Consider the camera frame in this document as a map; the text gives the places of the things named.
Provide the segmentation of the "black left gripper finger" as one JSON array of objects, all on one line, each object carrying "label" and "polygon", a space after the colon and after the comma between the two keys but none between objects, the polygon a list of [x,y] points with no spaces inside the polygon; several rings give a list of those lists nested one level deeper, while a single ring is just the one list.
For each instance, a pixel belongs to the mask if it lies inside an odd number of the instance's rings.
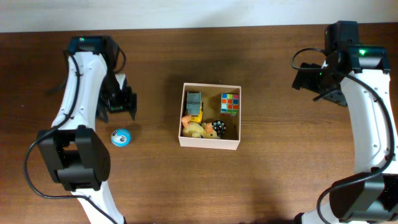
[{"label": "black left gripper finger", "polygon": [[128,112],[129,112],[132,120],[135,120],[136,113],[137,113],[137,94],[136,93],[130,94]]},{"label": "black left gripper finger", "polygon": [[98,102],[97,108],[96,108],[96,119],[99,119],[105,123],[109,122],[107,110],[104,104],[101,102]]}]

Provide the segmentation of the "blue round robot ball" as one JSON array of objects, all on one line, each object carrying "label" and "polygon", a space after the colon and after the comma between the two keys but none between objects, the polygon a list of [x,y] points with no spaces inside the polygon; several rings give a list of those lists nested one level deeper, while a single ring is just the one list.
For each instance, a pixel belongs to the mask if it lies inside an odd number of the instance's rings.
[{"label": "blue round robot ball", "polygon": [[131,134],[126,129],[116,129],[111,134],[111,142],[117,147],[127,146],[131,141]]}]

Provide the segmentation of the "yellow plush duck toy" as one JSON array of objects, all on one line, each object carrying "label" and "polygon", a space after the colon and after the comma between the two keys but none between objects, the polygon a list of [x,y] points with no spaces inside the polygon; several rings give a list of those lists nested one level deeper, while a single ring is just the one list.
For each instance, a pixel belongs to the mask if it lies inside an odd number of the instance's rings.
[{"label": "yellow plush duck toy", "polygon": [[218,133],[213,128],[211,123],[196,123],[190,121],[191,115],[183,116],[182,122],[182,136],[187,138],[200,138],[200,139],[220,139]]}]

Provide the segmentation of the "yellow grey toy dump truck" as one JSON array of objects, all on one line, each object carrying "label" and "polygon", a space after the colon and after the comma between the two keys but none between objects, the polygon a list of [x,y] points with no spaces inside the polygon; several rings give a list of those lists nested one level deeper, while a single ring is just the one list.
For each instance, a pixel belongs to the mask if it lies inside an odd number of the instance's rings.
[{"label": "yellow grey toy dump truck", "polygon": [[190,121],[201,123],[203,120],[203,102],[201,92],[187,92],[186,115],[190,115]]}]

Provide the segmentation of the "small black round cap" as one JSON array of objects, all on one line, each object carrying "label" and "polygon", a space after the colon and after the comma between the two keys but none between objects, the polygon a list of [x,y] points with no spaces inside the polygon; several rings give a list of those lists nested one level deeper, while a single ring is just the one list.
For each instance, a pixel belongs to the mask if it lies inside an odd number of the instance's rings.
[{"label": "small black round cap", "polygon": [[226,131],[226,125],[222,120],[215,120],[212,122],[213,129],[217,132],[218,136],[221,136]]}]

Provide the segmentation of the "colourful puzzle cube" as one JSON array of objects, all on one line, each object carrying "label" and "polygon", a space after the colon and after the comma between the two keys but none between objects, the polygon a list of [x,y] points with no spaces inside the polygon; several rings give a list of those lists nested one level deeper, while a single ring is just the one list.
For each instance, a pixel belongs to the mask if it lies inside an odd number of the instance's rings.
[{"label": "colourful puzzle cube", "polygon": [[239,95],[232,93],[222,93],[220,115],[235,117],[238,115],[238,111],[239,111]]}]

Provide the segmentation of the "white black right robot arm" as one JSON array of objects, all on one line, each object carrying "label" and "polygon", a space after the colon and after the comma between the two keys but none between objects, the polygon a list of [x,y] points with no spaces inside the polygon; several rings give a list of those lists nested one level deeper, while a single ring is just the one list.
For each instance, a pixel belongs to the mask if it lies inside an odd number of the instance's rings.
[{"label": "white black right robot arm", "polygon": [[297,67],[292,86],[349,110],[354,174],[334,182],[314,211],[295,223],[383,223],[397,220],[397,130],[389,96],[390,64],[384,47],[363,45],[358,23],[325,29],[325,61]]}]

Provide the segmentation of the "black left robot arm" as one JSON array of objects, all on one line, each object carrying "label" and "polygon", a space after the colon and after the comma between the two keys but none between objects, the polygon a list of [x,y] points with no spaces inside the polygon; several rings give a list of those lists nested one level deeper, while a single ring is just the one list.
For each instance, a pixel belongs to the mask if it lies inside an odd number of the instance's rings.
[{"label": "black left robot arm", "polygon": [[109,113],[137,112],[137,95],[117,68],[124,55],[108,35],[72,37],[66,50],[68,75],[62,104],[49,130],[41,130],[39,147],[56,184],[81,203],[91,223],[125,223],[111,195],[109,151],[95,131]]}]

